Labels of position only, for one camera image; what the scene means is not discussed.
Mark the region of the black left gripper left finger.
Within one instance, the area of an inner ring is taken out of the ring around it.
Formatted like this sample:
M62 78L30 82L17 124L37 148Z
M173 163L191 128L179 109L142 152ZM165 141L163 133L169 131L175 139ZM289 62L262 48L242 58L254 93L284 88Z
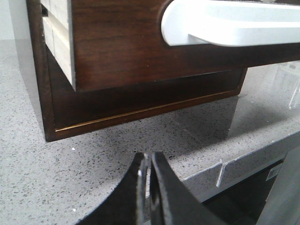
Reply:
M79 225L144 224L148 154L136 153L126 174L111 194Z

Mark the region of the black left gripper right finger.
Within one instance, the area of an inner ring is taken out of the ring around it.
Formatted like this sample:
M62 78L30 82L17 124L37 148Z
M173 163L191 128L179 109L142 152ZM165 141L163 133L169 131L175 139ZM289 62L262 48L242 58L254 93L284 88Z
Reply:
M183 185L162 152L151 159L150 218L152 225L224 225Z

